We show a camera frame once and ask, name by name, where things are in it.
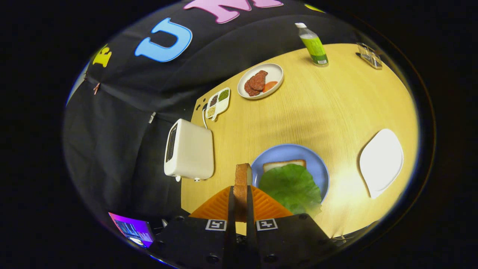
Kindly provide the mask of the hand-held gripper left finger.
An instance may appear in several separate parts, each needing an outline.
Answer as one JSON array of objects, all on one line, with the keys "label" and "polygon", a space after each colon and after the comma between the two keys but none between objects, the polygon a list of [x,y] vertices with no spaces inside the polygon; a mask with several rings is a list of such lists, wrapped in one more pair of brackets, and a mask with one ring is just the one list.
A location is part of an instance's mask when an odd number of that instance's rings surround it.
[{"label": "hand-held gripper left finger", "polygon": [[233,186],[225,188],[225,219],[177,215],[149,248],[158,261],[178,269],[227,269],[236,250]]}]

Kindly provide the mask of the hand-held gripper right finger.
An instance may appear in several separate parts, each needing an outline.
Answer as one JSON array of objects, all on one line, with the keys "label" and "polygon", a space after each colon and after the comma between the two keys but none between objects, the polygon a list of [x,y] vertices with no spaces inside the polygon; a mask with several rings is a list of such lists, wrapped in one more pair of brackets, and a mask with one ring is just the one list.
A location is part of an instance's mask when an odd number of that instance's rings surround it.
[{"label": "hand-held gripper right finger", "polygon": [[251,186],[247,206],[246,257],[251,268],[319,268],[338,252],[336,243],[307,213],[259,219]]}]

